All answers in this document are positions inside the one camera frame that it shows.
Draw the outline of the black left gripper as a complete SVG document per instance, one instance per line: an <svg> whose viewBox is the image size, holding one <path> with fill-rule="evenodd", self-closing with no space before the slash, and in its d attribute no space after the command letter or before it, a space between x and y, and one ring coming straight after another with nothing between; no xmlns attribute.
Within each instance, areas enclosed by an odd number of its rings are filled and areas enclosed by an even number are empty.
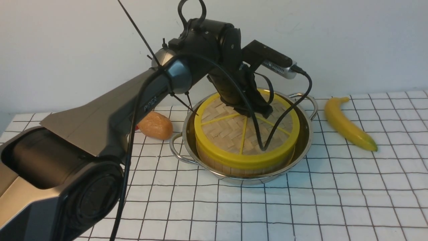
<svg viewBox="0 0 428 241"><path fill-rule="evenodd" d="M230 73L234 81L231 81L227 75L215 68L208 73L208 80L214 85L215 89L220 95L220 100L231 107L237 113L250 117L250 109L244 102L242 93L249 102L250 107L254 113L261 114L263 117L269 117L273 108L271 103L274 99L274 94L269 94L269 99L266 100L264 96L258 91L255 82L255 72L251 72L249 66L241 63L240 67Z"/></svg>

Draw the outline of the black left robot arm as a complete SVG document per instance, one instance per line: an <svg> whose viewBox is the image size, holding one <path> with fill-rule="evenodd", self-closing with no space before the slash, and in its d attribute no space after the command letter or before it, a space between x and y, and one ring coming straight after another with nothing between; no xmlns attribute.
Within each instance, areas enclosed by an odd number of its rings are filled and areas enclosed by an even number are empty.
<svg viewBox="0 0 428 241"><path fill-rule="evenodd" d="M241 47L230 23L191 19L164 43L152 67L78 108L1 145L1 240L73 241L124 203L135 127L169 94L209 75L228 105L267 115L254 72L269 58L264 44Z"/></svg>

